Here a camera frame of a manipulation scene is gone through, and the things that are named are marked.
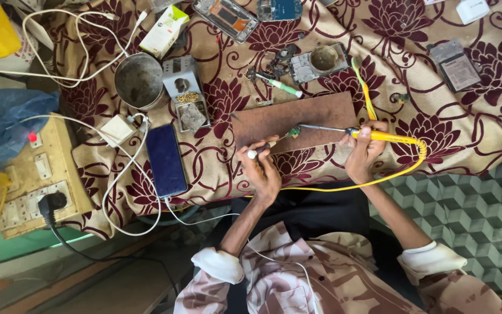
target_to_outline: white cuff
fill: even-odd
[[[417,249],[404,250],[397,260],[414,286],[419,285],[419,280],[425,276],[462,269],[468,263],[468,260],[435,241]]]
[[[237,257],[224,251],[216,252],[214,247],[202,249],[193,255],[191,261],[207,274],[223,282],[240,283],[245,276]]]

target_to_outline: white box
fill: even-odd
[[[143,38],[139,47],[162,59],[188,22],[189,15],[174,6],[169,6]]]
[[[466,25],[484,17],[491,10],[485,0],[462,0],[456,6],[456,11],[462,23]]]

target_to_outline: black cable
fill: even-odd
[[[82,252],[79,252],[73,248],[73,246],[70,246],[65,239],[61,237],[59,234],[57,228],[55,227],[55,215],[53,214],[54,210],[58,210],[60,208],[64,208],[65,205],[67,204],[67,197],[65,194],[61,192],[56,192],[52,194],[47,194],[42,199],[38,201],[38,209],[40,211],[40,214],[44,218],[44,221],[46,222],[46,225],[50,227],[52,230],[53,234],[55,237],[61,242],[63,246],[65,246],[67,249],[69,249],[71,252],[78,254],[82,256],[83,258],[89,260],[89,261],[94,261],[96,263],[102,263],[106,261],[115,261],[118,259],[139,259],[143,261],[157,261],[164,267],[164,271],[166,271],[166,275],[168,276],[168,279],[170,280],[170,283],[172,284],[173,291],[175,291],[176,296],[179,294],[178,289],[176,289],[176,283],[173,281],[170,272],[168,272],[168,268],[166,268],[166,265],[164,264],[163,261],[158,260],[158,259],[153,259],[153,258],[144,258],[140,256],[135,256],[135,255],[127,255],[127,256],[114,256],[110,258],[93,258],[91,256],[88,256]]]
[[[171,277],[170,272],[168,272],[168,268],[166,268],[166,265],[164,264],[163,261],[161,261],[159,259],[145,258],[145,257],[135,256],[135,255],[113,256],[110,258],[102,258],[102,259],[94,258],[94,257],[88,256],[80,251],[75,250],[73,248],[73,246],[69,245],[69,243],[67,243],[67,241],[65,241],[65,239],[63,239],[63,237],[61,237],[61,235],[59,234],[59,232],[54,224],[50,224],[50,228],[51,228],[53,234],[55,235],[55,237],[61,242],[61,244],[63,246],[65,246],[71,252],[73,252],[77,255],[80,255],[89,261],[94,261],[96,263],[103,263],[106,261],[115,261],[118,259],[139,259],[139,260],[143,260],[143,261],[157,261],[158,263],[160,263],[162,265],[162,267],[164,267],[164,271],[166,272],[166,275],[168,276],[168,279],[170,280],[170,283],[172,284],[173,291],[176,293],[176,296],[179,294],[178,289],[176,288],[176,283],[173,281],[173,278]]]

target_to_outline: brown work board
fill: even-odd
[[[350,92],[299,99],[284,104],[237,111],[232,114],[237,149],[260,141],[269,135],[284,136],[297,124],[346,128],[357,126]],[[343,132],[315,130],[302,127],[300,135],[283,139],[270,149],[284,153],[338,142]]]

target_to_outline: blue phone screen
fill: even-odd
[[[173,126],[168,124],[150,130],[146,146],[158,196],[185,192],[187,182]]]

